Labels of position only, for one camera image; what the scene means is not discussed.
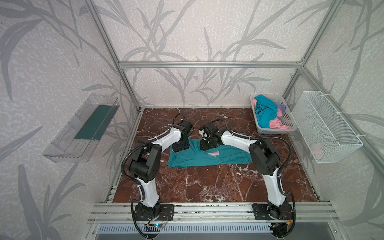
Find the teal printed t-shirt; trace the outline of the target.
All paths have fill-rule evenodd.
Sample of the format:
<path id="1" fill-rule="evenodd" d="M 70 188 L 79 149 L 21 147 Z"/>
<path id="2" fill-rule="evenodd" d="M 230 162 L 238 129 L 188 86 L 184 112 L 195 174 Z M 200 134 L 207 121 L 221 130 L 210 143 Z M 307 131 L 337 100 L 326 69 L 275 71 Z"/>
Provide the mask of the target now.
<path id="1" fill-rule="evenodd" d="M 204 167 L 222 164 L 249 164 L 252 162 L 251 155 L 241 149 L 221 145 L 217 148 L 202 151 L 200 140 L 188 138 L 190 146 L 188 149 L 175 152 L 171 149 L 168 167 Z"/>

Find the white plastic laundry basket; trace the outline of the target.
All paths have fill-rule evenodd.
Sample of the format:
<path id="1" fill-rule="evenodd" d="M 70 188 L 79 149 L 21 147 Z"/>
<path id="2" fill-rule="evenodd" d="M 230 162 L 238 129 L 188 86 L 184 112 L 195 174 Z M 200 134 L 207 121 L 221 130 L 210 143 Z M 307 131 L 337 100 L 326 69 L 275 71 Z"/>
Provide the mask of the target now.
<path id="1" fill-rule="evenodd" d="M 259 127 L 259 124 L 256 120 L 256 116 L 255 116 L 255 113 L 254 113 L 254 107 L 253 107 L 253 103 L 252 103 L 252 100 L 253 98 L 255 98 L 256 96 L 258 96 L 259 94 L 253 94 L 250 96 L 250 101 L 251 101 L 251 104 L 252 104 L 252 108 L 253 108 L 253 114 L 254 114 L 254 117 L 255 117 L 255 121 L 256 121 L 256 126 L 257 126 L 257 131 L 258 133 L 260 134 L 277 134 L 277 135 L 283 135 L 283 134 L 286 134 L 288 132 L 293 132 L 293 131 L 296 131 L 297 130 L 297 125 L 293 119 L 293 116 L 291 114 L 291 111 L 288 107 L 288 104 L 286 103 L 285 99 L 281 96 L 276 96 L 276 95 L 264 95 L 266 96 L 268 99 L 272 100 L 274 103 L 278 103 L 278 104 L 282 104 L 282 105 L 286 105 L 287 106 L 287 109 L 285 111 L 285 113 L 283 114 L 283 116 L 280 118 L 282 123 L 286 126 L 289 126 L 290 129 L 288 130 L 283 130 L 283 129 L 264 129 L 264 128 L 261 128 Z"/>

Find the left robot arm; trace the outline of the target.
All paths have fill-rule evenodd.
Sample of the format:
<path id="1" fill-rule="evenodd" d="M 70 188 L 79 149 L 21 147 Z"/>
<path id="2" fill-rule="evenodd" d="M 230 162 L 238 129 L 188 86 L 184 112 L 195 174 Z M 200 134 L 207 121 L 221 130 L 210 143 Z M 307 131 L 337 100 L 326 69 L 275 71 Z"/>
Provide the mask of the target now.
<path id="1" fill-rule="evenodd" d="M 145 209 L 153 210 L 159 205 L 159 195 L 156 190 L 156 175 L 160 170 L 161 155 L 164 150 L 171 147 L 176 153 L 190 147 L 189 134 L 193 129 L 190 121 L 181 120 L 172 124 L 162 134 L 138 144 L 124 159 L 122 173 L 125 172 L 125 163 L 131 159 L 129 171 L 134 175 L 133 181 L 139 186 L 141 204 Z"/>

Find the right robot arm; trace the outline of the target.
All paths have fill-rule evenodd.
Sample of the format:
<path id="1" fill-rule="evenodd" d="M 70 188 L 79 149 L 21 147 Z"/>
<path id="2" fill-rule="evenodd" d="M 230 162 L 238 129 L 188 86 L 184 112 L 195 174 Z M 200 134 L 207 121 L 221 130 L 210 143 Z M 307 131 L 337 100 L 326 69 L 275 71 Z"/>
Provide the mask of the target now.
<path id="1" fill-rule="evenodd" d="M 263 176 L 268 193 L 268 206 L 265 210 L 255 206 L 255 211 L 269 215 L 272 219 L 280 217 L 289 209 L 286 193 L 282 186 L 281 171 L 292 158 L 292 146 L 281 137 L 252 137 L 235 133 L 227 128 L 218 129 L 214 122 L 208 122 L 200 127 L 200 142 L 202 151 L 211 150 L 219 146 L 232 146 L 251 155 L 252 163 L 256 170 Z M 289 147 L 289 156 L 281 165 L 278 151 L 271 141 L 280 140 Z"/>

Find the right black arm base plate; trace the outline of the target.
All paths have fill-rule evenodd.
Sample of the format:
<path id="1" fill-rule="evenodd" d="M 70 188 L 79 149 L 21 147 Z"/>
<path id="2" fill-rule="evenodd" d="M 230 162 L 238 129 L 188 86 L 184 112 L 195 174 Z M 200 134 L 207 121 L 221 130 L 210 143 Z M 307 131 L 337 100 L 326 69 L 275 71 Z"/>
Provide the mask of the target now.
<path id="1" fill-rule="evenodd" d="M 284 201 L 280 206 L 270 202 L 266 204 L 252 204 L 253 213 L 256 220 L 286 221 L 292 220 L 294 215 L 293 206 Z"/>

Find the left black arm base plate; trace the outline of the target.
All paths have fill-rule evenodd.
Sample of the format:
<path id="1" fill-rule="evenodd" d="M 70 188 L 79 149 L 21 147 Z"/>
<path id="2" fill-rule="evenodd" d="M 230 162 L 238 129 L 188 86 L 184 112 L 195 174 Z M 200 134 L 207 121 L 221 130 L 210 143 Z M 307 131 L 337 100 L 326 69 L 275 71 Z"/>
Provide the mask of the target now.
<path id="1" fill-rule="evenodd" d="M 174 218 L 175 205 L 157 203 L 153 208 L 143 204 L 138 204 L 134 209 L 134 217 L 136 221 L 160 220 L 172 221 Z"/>

